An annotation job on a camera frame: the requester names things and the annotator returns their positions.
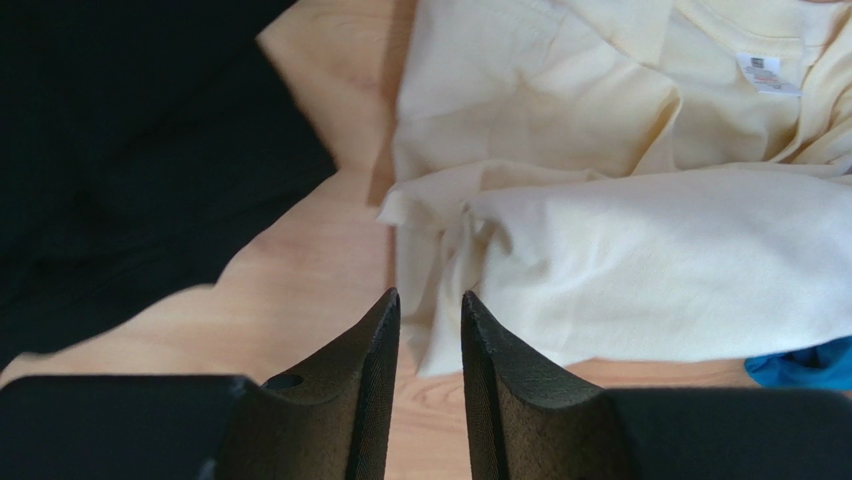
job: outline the clothing label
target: clothing label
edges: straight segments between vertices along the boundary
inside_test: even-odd
[[[776,95],[802,96],[799,87],[784,80],[781,75],[781,59],[778,57],[758,57],[750,53],[738,53],[737,63],[746,79],[760,93]]]

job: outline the black cloth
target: black cloth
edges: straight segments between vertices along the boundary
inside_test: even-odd
[[[334,172],[255,42],[292,3],[0,2],[0,369],[215,282]]]

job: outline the cream t-shirt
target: cream t-shirt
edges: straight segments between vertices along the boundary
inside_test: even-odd
[[[852,190],[839,186],[852,166],[850,15],[847,3],[799,0],[420,2],[397,106],[397,184],[380,220],[399,227],[397,286],[421,373],[460,369],[468,288],[566,365],[736,358],[852,334],[852,300],[828,288],[840,270],[800,275],[852,258],[840,241],[852,226],[835,215]],[[738,53],[777,58],[803,95],[758,93]],[[684,171],[703,173],[678,197]],[[773,196],[782,184],[788,196]],[[655,189],[682,203],[677,212],[661,210]],[[612,205],[600,211],[577,192]],[[561,214],[536,214],[553,205]],[[626,209],[642,219],[629,233]],[[709,218],[714,243],[682,234]],[[761,218],[785,228],[749,234]],[[818,247],[802,239],[817,231],[830,238],[811,258]],[[624,261],[636,255],[644,263]],[[693,257],[706,261],[672,268]],[[618,281],[628,277],[644,280]],[[807,299],[795,294],[804,287]],[[660,300],[678,288],[679,300]],[[795,305],[779,316],[784,299]]]

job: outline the light wood surface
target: light wood surface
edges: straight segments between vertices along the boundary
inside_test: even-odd
[[[410,0],[301,0],[259,37],[335,155],[339,173],[246,246],[215,286],[172,295],[52,356],[22,356],[0,385],[35,373],[233,373],[258,381],[356,322],[393,283],[392,231],[376,224],[392,183],[393,99]],[[401,347],[388,479],[470,478],[460,375],[419,379]],[[753,385],[741,361],[592,361],[602,386]]]

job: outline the blue fabric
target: blue fabric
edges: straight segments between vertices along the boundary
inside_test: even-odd
[[[764,387],[852,390],[852,337],[795,352],[749,358],[745,368]]]

